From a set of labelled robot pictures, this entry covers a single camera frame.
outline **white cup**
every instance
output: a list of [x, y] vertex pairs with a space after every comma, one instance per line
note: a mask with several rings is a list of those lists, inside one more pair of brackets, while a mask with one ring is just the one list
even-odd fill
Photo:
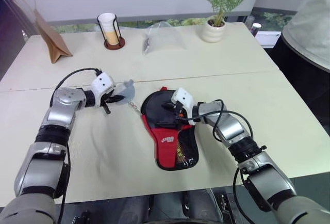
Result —
[[118, 27], [117, 21], [113, 23], [115, 17], [116, 15], [113, 13], [102, 13], [97, 17], [97, 20], [101, 25], [102, 32], [110, 45], [117, 45], [119, 43], [117, 38], [117, 35], [119, 36], [119, 32], [113, 27], [113, 25]]

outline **table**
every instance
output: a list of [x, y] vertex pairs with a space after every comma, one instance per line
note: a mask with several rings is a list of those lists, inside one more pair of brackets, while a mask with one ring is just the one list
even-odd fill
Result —
[[[132, 78], [135, 82], [190, 78], [278, 70], [267, 53], [243, 23], [228, 23], [226, 36], [219, 43], [199, 38], [201, 26], [183, 26], [186, 49], [155, 51], [144, 56], [145, 29], [122, 29], [126, 45], [117, 51], [103, 46], [101, 32], [62, 34], [73, 57], [50, 63], [48, 49], [40, 36], [32, 36], [0, 82], [0, 91], [46, 89], [55, 87], [70, 72], [98, 67], [116, 82]], [[87, 86], [92, 73], [78, 74], [65, 86]]]
[[[287, 176], [330, 171], [329, 137], [280, 71], [139, 82], [135, 104], [140, 107], [162, 86], [184, 87], [196, 102], [223, 99], [228, 109], [248, 118], [257, 143], [268, 147]], [[14, 197], [14, 178], [51, 93], [52, 89], [0, 92], [0, 164], [7, 166], [0, 174], [0, 206]], [[231, 185], [236, 163], [206, 125], [196, 127], [198, 164], [164, 171], [156, 166], [153, 140], [138, 114], [128, 105], [110, 109], [109, 116], [101, 108], [77, 113], [69, 142], [72, 170], [67, 202]]]

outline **printed logo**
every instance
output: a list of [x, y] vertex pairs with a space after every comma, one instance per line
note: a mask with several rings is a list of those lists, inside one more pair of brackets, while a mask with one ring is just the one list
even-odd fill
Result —
[[161, 140], [161, 143], [164, 143], [164, 142], [173, 142], [174, 141], [174, 137], [173, 136], [170, 136], [170, 137], [165, 137]]

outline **paper bag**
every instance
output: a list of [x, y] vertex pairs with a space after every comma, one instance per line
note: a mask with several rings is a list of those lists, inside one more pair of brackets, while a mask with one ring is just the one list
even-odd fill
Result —
[[40, 13], [36, 9], [36, 0], [34, 0], [34, 8], [31, 8], [30, 5], [27, 3], [26, 0], [13, 0], [17, 6], [26, 13], [26, 10], [19, 4], [22, 2], [26, 5], [27, 10], [32, 13], [34, 16], [34, 25], [36, 26], [39, 34], [46, 42], [49, 50], [49, 56], [51, 58], [51, 62], [55, 63], [61, 55], [64, 56], [72, 56], [71, 52], [69, 51], [67, 45], [65, 44], [63, 38], [58, 34], [55, 30], [53, 30], [50, 25], [48, 25], [40, 15]]

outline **clear plastic bag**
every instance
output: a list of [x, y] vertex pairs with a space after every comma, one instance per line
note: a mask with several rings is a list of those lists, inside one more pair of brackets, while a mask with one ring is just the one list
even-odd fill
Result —
[[154, 51], [185, 49], [181, 34], [168, 22], [153, 24], [147, 29], [143, 40], [144, 55]]

